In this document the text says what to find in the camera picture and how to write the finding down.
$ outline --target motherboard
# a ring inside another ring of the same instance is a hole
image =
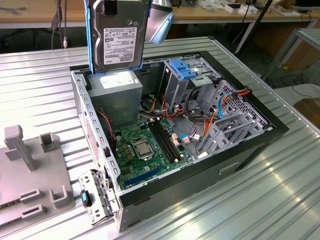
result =
[[[115,135],[123,190],[193,161],[165,118],[119,128]]]

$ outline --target cpu socket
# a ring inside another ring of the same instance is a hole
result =
[[[155,155],[149,140],[146,137],[135,139],[131,142],[133,149],[139,159],[148,161]]]

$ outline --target metal workbench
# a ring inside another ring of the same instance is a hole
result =
[[[289,38],[286,40],[286,42],[283,44],[283,46],[280,48],[276,56],[273,58],[272,62],[269,64],[267,70],[262,75],[262,79],[266,80],[268,76],[271,74],[271,71],[275,68],[275,66],[279,63],[279,60],[284,56],[286,52],[287,55],[292,55],[295,52],[295,48],[293,45],[296,45],[297,43],[300,44],[302,41],[305,41],[306,43],[310,44],[312,47],[314,47],[316,50],[320,51],[320,29],[314,28],[297,28],[295,29]]]
[[[73,209],[7,239],[319,239],[319,130],[215,40],[146,44],[144,56],[198,50],[209,51],[290,130],[247,168],[121,233],[113,219],[92,228],[80,198],[78,176],[94,163],[78,120],[69,66],[86,64],[87,49],[1,55],[1,142],[3,127],[13,124],[23,127],[25,138],[57,133],[76,201]]]

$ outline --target screw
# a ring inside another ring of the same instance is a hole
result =
[[[127,19],[127,20],[126,20],[126,24],[127,24],[127,25],[131,25],[132,22],[133,22],[132,19]]]

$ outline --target black case frame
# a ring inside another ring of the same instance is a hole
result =
[[[224,68],[209,52],[188,52],[184,53],[183,56],[198,54],[236,89],[240,90],[245,88],[245,86]],[[174,57],[174,55],[163,55],[157,56],[156,58],[165,57]],[[245,99],[268,120],[269,125],[273,127],[273,129],[252,139],[243,141],[212,157],[208,157],[198,163],[185,167],[174,174],[157,179],[139,189],[121,195],[119,198],[123,211],[122,215],[119,214],[117,216],[120,231],[165,210],[215,184],[217,181],[232,173],[243,169],[270,144],[280,139],[289,130],[289,128],[252,93],[246,95]],[[223,172],[220,171],[228,166],[232,167]]]

